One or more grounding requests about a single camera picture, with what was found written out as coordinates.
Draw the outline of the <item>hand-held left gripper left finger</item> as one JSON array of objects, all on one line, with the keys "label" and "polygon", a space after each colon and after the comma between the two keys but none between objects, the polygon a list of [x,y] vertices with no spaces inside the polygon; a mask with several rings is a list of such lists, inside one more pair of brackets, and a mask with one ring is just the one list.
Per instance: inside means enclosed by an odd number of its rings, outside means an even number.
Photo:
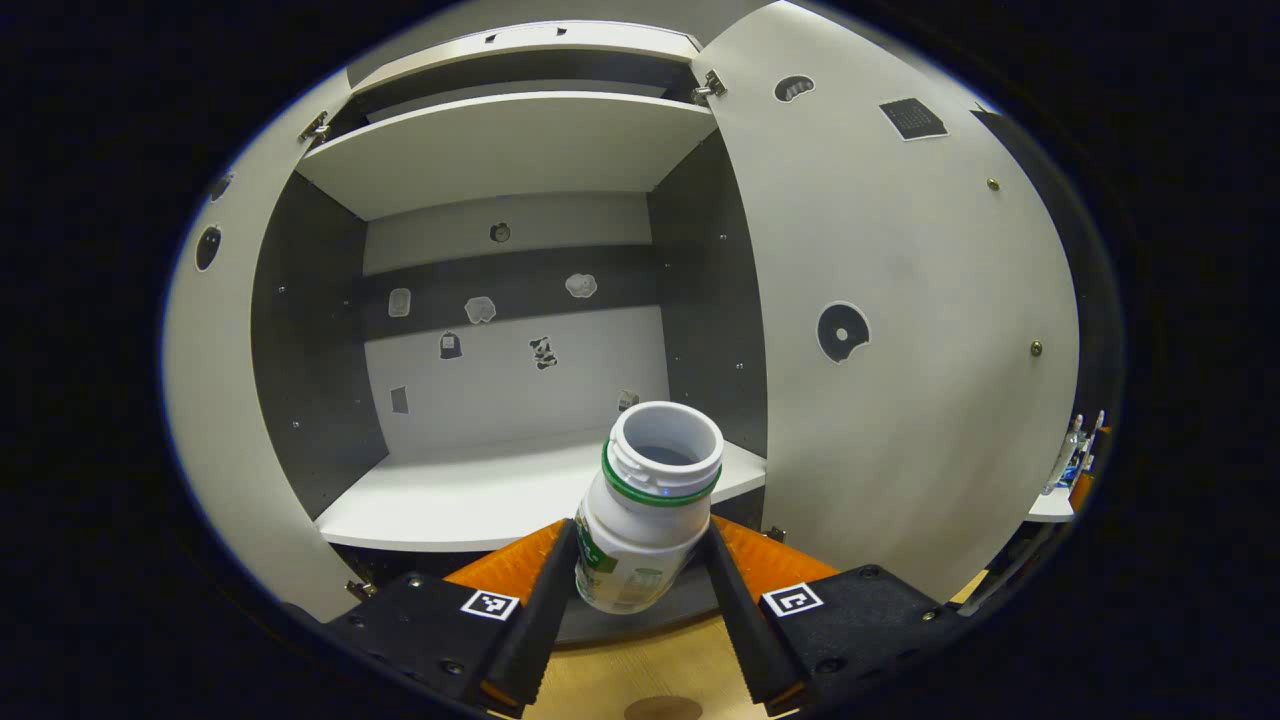
[{"label": "hand-held left gripper left finger", "polygon": [[320,628],[415,689],[521,714],[538,700],[575,589],[577,534],[562,519],[448,577],[407,571]]}]

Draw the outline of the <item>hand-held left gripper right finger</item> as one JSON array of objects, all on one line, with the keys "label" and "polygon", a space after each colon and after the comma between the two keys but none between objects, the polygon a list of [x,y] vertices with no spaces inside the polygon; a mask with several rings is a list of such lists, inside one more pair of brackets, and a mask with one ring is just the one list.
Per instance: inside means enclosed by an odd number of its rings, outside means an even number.
[{"label": "hand-held left gripper right finger", "polygon": [[771,716],[831,711],[966,629],[957,609],[886,568],[840,571],[721,516],[700,548],[748,693]]}]

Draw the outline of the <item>white plastic bottle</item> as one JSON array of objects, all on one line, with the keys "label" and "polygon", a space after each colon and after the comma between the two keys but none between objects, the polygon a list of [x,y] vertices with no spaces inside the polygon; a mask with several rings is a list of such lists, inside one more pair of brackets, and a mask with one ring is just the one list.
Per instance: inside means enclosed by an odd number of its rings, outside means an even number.
[{"label": "white plastic bottle", "polygon": [[573,516],[575,584],[588,606],[634,615],[669,591],[710,525],[724,447],[718,425],[684,404],[620,415]]}]

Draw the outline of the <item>brown round table sticker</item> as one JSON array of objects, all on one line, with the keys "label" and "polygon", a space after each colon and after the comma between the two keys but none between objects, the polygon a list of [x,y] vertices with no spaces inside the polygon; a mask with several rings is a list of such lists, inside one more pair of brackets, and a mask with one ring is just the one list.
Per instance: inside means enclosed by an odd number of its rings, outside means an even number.
[{"label": "brown round table sticker", "polygon": [[636,700],[623,710],[623,720],[700,720],[703,706],[689,697],[659,694]]}]

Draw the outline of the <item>white cabinet shelf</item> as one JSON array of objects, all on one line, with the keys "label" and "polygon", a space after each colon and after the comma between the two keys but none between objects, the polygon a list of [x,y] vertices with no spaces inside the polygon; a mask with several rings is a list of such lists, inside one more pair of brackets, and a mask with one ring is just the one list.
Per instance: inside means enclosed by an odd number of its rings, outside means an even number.
[{"label": "white cabinet shelf", "polygon": [[356,217],[527,193],[646,192],[717,127],[686,102],[543,91],[410,111],[307,152],[300,174]]},{"label": "white cabinet shelf", "polygon": [[604,427],[390,455],[315,521],[324,539],[367,550],[498,550],[573,516],[600,466]]}]

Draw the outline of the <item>white cabinet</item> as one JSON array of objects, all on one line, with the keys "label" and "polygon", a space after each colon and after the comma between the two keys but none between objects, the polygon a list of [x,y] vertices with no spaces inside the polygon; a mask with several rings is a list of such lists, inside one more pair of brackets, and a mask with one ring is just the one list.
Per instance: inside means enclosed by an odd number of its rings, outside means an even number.
[{"label": "white cabinet", "polygon": [[[463,36],[352,83],[344,106],[308,127],[303,151],[392,117],[504,94],[685,102],[700,50],[678,31],[604,20]],[[294,170],[255,273],[255,379],[276,457],[314,524],[390,455],[609,429],[632,404],[675,400],[718,419],[728,441],[713,512],[759,527],[756,309],[718,135],[646,192],[506,195],[374,222]],[[370,580],[486,552],[325,542]]]}]

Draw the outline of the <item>white cabinet door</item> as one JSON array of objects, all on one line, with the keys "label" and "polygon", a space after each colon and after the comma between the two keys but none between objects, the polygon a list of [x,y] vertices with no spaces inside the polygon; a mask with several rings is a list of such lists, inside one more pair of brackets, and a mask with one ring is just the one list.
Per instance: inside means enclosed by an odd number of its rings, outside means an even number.
[{"label": "white cabinet door", "polygon": [[230,161],[228,190],[200,206],[163,318],[166,419],[191,493],[221,547],[274,600],[328,621],[349,611],[355,579],[297,500],[261,411],[251,348],[259,252],[301,133],[352,95],[335,70],[270,120]]},{"label": "white cabinet door", "polygon": [[764,521],[933,601],[1024,521],[1073,414],[1070,266],[1036,187],[931,76],[791,3],[692,60],[762,306]]}]

